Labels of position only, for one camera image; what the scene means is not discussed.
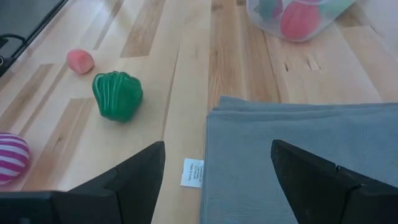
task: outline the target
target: gray towel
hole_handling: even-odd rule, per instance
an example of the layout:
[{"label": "gray towel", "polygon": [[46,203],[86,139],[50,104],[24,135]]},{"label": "gray towel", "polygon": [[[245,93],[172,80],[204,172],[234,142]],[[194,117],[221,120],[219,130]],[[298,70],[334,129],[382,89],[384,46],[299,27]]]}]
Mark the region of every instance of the gray towel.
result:
[{"label": "gray towel", "polygon": [[287,105],[221,98],[207,119],[202,224],[297,223],[273,139],[398,187],[398,104]]}]

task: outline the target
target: red toy ball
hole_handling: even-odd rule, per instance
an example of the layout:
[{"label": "red toy ball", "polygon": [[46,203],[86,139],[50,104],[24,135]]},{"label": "red toy ball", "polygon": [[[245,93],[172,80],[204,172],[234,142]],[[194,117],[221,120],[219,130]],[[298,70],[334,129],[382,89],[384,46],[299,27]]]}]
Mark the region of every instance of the red toy ball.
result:
[{"label": "red toy ball", "polygon": [[318,6],[291,2],[280,22],[280,31],[290,40],[300,40],[314,32],[321,21]]},{"label": "red toy ball", "polygon": [[68,52],[67,64],[77,74],[84,74],[93,68],[94,59],[87,51],[75,49]]}]

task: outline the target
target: toy inside container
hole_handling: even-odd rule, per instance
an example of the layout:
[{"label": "toy inside container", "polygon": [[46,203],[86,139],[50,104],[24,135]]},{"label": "toy inside container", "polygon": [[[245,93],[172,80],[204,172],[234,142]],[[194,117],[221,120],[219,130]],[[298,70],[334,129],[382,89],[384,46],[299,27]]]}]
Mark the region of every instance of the toy inside container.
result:
[{"label": "toy inside container", "polygon": [[247,0],[251,20],[271,34],[302,42],[333,22],[355,0]]}]

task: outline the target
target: green toy pepper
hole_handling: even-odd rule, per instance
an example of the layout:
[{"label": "green toy pepper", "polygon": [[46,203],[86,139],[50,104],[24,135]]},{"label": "green toy pepper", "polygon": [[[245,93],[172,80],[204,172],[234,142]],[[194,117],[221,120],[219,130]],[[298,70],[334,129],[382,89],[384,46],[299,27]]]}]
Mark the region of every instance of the green toy pepper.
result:
[{"label": "green toy pepper", "polygon": [[99,112],[111,121],[129,121],[142,103],[140,81],[125,72],[97,74],[93,92]]}]

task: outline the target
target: wooden floor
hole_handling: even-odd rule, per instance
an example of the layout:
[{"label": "wooden floor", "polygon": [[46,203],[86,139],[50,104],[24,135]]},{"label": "wooden floor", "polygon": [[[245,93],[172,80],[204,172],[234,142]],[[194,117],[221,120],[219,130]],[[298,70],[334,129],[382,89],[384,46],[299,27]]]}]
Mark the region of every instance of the wooden floor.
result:
[{"label": "wooden floor", "polygon": [[[201,159],[205,119],[220,95],[284,103],[398,101],[395,0],[359,0],[313,40],[292,44],[251,24],[235,0],[69,0],[0,79],[0,131],[32,151],[26,175],[0,190],[71,189],[164,140],[153,223],[198,223],[200,190],[180,187],[183,159]],[[65,65],[93,54],[85,76]],[[95,74],[141,80],[129,124],[105,120]]]}]

